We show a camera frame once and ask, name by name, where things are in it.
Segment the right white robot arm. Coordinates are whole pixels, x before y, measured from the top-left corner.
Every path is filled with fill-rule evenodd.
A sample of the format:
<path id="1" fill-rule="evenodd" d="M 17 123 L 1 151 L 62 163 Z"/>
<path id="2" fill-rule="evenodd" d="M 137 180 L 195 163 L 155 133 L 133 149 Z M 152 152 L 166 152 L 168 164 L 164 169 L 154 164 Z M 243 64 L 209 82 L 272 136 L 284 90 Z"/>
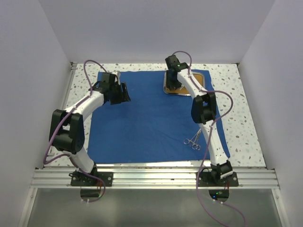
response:
<path id="1" fill-rule="evenodd" d="M 191 117 L 199 125 L 207 142 L 206 152 L 210 155 L 211 180 L 215 185 L 223 185 L 233 174 L 233 169 L 225 154 L 217 130 L 217 103 L 214 91 L 208 91 L 195 78 L 190 66 L 181 63 L 176 55 L 165 59 L 167 65 L 166 82 L 168 89 L 184 86 L 193 99 Z"/>

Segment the blue surgical drape cloth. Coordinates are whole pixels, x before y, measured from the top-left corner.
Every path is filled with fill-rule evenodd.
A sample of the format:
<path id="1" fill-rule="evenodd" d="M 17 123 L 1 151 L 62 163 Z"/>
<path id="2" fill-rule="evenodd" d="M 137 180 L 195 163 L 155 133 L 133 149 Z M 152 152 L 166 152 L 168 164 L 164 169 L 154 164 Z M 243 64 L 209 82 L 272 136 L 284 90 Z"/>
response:
<path id="1" fill-rule="evenodd" d="M 192 98 L 167 95 L 163 71 L 126 71 L 129 102 L 106 103 L 92 114 L 88 155 L 98 164 L 200 160 L 200 150 L 184 144 L 199 127 L 191 118 Z"/>

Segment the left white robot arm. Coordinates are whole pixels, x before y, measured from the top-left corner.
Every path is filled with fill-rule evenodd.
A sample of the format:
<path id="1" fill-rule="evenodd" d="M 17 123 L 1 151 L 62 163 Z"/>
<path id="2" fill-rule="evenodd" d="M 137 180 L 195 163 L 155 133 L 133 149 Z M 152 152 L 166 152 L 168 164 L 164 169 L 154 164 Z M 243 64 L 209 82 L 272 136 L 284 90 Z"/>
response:
<path id="1" fill-rule="evenodd" d="M 76 167 L 71 177 L 76 181 L 92 186 L 99 179 L 96 164 L 84 148 L 84 121 L 106 102 L 116 105 L 130 100 L 126 83 L 120 81 L 120 72 L 102 72 L 83 98 L 64 110 L 53 112 L 49 145 L 70 159 Z"/>

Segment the steel tray with orange mat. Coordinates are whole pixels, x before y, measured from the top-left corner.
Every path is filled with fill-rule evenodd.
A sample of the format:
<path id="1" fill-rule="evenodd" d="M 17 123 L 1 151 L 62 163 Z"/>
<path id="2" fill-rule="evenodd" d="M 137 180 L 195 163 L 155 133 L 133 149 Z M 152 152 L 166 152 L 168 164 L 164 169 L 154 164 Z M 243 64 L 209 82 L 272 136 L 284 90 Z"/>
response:
<path id="1" fill-rule="evenodd" d="M 174 95 L 174 96 L 190 96 L 190 93 L 188 92 L 188 90 L 180 82 L 177 83 L 177 88 L 169 89 L 168 80 L 167 80 L 167 72 L 168 71 L 165 71 L 165 73 L 164 73 L 164 81 L 163 81 L 164 93 L 167 95 Z M 193 75 L 194 75 L 195 79 L 198 81 L 198 83 L 204 87 L 205 86 L 204 75 L 200 72 L 193 72 Z"/>

